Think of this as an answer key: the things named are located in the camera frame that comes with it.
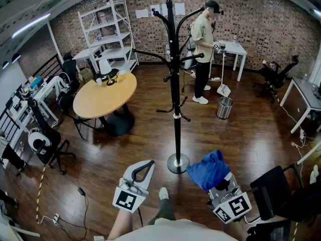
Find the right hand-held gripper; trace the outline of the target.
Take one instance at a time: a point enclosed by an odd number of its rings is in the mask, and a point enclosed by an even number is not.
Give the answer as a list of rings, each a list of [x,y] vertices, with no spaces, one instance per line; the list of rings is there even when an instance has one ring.
[[[209,208],[225,224],[230,223],[252,209],[248,195],[242,192],[235,176],[229,172],[224,178],[226,187],[218,190],[213,187],[209,190]]]

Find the blue cloth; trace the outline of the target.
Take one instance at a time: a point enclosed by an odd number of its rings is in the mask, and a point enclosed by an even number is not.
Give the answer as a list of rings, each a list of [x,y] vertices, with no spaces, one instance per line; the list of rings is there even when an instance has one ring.
[[[220,150],[208,153],[201,162],[187,167],[191,180],[204,191],[209,191],[218,185],[230,171]]]

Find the black coat rack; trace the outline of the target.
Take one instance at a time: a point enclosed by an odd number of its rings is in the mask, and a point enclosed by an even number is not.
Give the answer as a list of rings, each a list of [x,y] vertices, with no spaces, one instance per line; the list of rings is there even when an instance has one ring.
[[[175,143],[176,143],[176,152],[169,156],[167,160],[168,169],[174,174],[182,174],[186,172],[187,167],[190,165],[189,158],[181,153],[181,119],[185,119],[188,122],[191,121],[190,118],[184,116],[181,113],[181,107],[184,105],[185,101],[188,99],[184,98],[182,102],[180,102],[180,80],[179,80],[179,69],[182,62],[190,59],[203,58],[204,54],[200,53],[194,56],[188,56],[185,58],[180,58],[180,55],[184,49],[184,46],[179,46],[179,31],[183,24],[183,22],[190,18],[191,16],[203,12],[205,10],[204,7],[199,8],[198,10],[186,15],[177,26],[175,26],[174,14],[173,14],[173,1],[166,0],[166,6],[168,9],[168,16],[162,16],[158,11],[152,9],[153,15],[160,18],[167,30],[168,40],[169,40],[169,48],[170,48],[170,61],[167,61],[161,55],[150,53],[142,50],[132,49],[134,53],[140,53],[144,55],[153,56],[162,60],[163,63],[169,68],[169,76],[164,78],[164,82],[171,82],[171,97],[172,97],[172,109],[170,110],[160,110],[157,112],[169,113],[174,112],[174,125],[175,125]]]

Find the person's left forearm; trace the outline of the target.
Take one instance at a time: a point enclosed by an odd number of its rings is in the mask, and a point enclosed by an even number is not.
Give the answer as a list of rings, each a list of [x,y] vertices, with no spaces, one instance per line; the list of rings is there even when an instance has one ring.
[[[132,213],[120,209],[107,240],[115,240],[118,237],[128,234],[132,231]]]

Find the person's right forearm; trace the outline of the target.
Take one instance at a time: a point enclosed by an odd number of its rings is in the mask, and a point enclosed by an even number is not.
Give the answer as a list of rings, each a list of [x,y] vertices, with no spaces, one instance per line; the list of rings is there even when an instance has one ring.
[[[243,221],[238,221],[238,222],[233,222],[232,223],[232,236],[237,239],[238,241],[246,241],[246,239],[248,238],[249,234],[248,234],[248,229],[249,229],[249,225],[246,224]]]

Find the white shelving unit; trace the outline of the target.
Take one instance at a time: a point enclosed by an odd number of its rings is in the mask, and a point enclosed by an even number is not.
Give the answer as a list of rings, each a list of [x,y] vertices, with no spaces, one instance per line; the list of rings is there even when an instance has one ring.
[[[101,59],[112,68],[132,72],[139,62],[132,52],[135,43],[126,0],[107,0],[101,7],[77,14],[95,72]]]

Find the black padded chair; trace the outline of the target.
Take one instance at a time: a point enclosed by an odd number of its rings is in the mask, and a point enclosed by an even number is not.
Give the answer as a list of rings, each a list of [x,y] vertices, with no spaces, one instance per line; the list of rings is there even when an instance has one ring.
[[[299,188],[291,191],[285,171],[292,169],[298,179]],[[280,216],[294,222],[302,222],[308,218],[315,221],[321,214],[321,186],[313,183],[304,187],[295,164],[286,168],[276,166],[250,184],[259,216],[267,221]]]

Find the black office chair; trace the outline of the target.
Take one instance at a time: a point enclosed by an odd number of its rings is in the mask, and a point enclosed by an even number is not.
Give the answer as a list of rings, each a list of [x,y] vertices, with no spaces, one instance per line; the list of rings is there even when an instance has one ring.
[[[263,68],[261,68],[258,72],[260,75],[264,77],[265,83],[253,83],[253,87],[260,87],[261,91],[256,94],[256,97],[262,97],[268,95],[270,97],[270,102],[274,103],[275,99],[280,103],[278,98],[278,91],[276,89],[280,89],[284,86],[285,79],[287,77],[288,72],[298,64],[299,55],[293,55],[291,58],[291,62],[281,71],[279,69],[281,66],[272,61],[271,64],[275,66],[272,68],[265,60],[263,61]]]
[[[44,116],[40,112],[39,106],[37,101],[30,97],[28,99],[28,106],[31,108],[34,117],[36,118],[36,121],[38,123],[38,128],[45,136],[49,138],[51,141],[51,146],[49,147],[48,151],[44,155],[37,155],[37,157],[40,159],[40,161],[44,165],[48,165],[50,168],[53,168],[52,163],[54,160],[57,160],[58,166],[59,166],[59,171],[61,174],[65,174],[65,171],[62,170],[61,168],[61,162],[60,162],[60,157],[62,155],[71,155],[73,158],[75,158],[74,153],[70,152],[63,152],[62,149],[63,147],[67,144],[69,145],[70,142],[68,140],[64,140],[62,143],[61,142],[61,135],[58,131],[54,130],[44,119]]]
[[[64,54],[64,63],[63,63],[63,71],[68,75],[70,79],[70,91],[69,93],[74,94],[77,92],[80,83],[77,79],[76,74],[78,73],[76,68],[76,60],[73,59],[71,52],[67,52]]]

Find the yellow black floor tape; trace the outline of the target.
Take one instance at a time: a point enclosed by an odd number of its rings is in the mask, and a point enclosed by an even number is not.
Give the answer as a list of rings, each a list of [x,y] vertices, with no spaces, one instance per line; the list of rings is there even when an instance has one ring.
[[[40,185],[39,185],[39,190],[37,195],[37,202],[36,202],[36,223],[37,224],[41,224],[42,222],[42,221],[39,221],[39,201],[40,201],[40,195],[41,195],[41,189],[42,189],[45,170],[46,170],[46,165],[43,167],[43,170],[42,170],[42,175],[41,175]]]

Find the black folding chair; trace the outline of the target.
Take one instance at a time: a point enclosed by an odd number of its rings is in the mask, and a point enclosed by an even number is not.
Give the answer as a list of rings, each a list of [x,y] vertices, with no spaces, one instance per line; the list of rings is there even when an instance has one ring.
[[[58,106],[59,106],[59,109],[61,111],[61,113],[69,118],[71,118],[73,120],[73,123],[81,137],[81,139],[84,140],[84,137],[82,136],[81,134],[81,126],[82,125],[85,125],[99,133],[102,132],[102,130],[100,128],[97,128],[96,127],[96,119],[95,119],[95,123],[94,123],[94,126],[91,126],[89,125],[87,122],[90,121],[91,119],[90,118],[83,118],[83,117],[80,117],[78,116],[76,113],[75,113],[75,116],[72,116],[71,115],[71,111],[74,111],[73,110],[73,101],[74,101],[75,97],[72,96],[71,94],[63,94],[59,101],[58,101]]]

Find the black bag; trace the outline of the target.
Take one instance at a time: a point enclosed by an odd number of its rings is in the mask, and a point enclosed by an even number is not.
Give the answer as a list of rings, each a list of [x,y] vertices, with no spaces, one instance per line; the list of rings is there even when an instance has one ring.
[[[114,76],[117,75],[117,73],[119,72],[118,69],[116,68],[113,68],[109,73],[107,74],[101,74],[100,72],[97,72],[95,75],[94,75],[94,78],[93,80],[96,81],[98,78],[101,79],[101,81],[107,81],[109,79],[112,79]]]

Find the gray desk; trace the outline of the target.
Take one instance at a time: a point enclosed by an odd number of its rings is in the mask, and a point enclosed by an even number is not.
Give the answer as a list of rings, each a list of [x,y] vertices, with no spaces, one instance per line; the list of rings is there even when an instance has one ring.
[[[321,111],[321,99],[318,99],[314,95],[313,84],[308,81],[302,83],[301,79],[297,77],[292,77],[292,80],[287,88],[287,91],[279,104],[280,107],[283,107],[293,86],[296,87],[301,97],[303,98],[306,104],[306,110],[301,116],[301,118],[298,120],[298,122],[295,124],[295,126],[291,129],[290,131],[291,134],[293,134],[300,127],[301,123],[304,121],[304,119],[307,117],[307,115],[310,113],[311,110]]]

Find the cardboard box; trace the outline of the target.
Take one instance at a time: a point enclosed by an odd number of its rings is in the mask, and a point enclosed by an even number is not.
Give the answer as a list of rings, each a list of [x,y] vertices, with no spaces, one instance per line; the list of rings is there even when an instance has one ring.
[[[79,76],[79,80],[82,81],[83,83],[87,83],[94,78],[93,73],[89,68],[82,69],[78,73],[78,76]]]

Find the white square table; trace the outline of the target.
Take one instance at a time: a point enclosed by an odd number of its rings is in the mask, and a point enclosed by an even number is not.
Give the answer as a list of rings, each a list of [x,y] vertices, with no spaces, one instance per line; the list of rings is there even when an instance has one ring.
[[[242,47],[242,45],[239,43],[234,43],[234,42],[229,42],[229,41],[224,41],[224,40],[220,40],[219,43],[223,43],[225,45],[225,50],[227,51],[227,53],[236,55],[235,60],[234,60],[233,71],[236,70],[238,57],[242,56],[240,69],[239,69],[239,73],[238,73],[238,77],[237,77],[237,81],[239,82],[241,80],[241,76],[243,73],[244,64],[245,64],[245,60],[247,57],[247,52]]]

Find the long ceiling light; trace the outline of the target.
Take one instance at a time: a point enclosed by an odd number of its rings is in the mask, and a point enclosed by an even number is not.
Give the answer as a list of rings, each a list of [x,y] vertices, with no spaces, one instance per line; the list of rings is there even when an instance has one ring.
[[[38,19],[36,19],[36,20],[28,23],[28,24],[25,25],[24,27],[22,27],[22,28],[20,28],[19,30],[15,31],[15,32],[13,33],[13,35],[12,35],[12,38],[17,37],[17,36],[20,35],[22,32],[24,32],[24,31],[28,30],[29,28],[35,26],[35,25],[38,24],[39,22],[47,19],[49,16],[50,16],[50,13],[45,14],[45,15],[43,15],[42,17],[40,17],[40,18],[38,18]]]

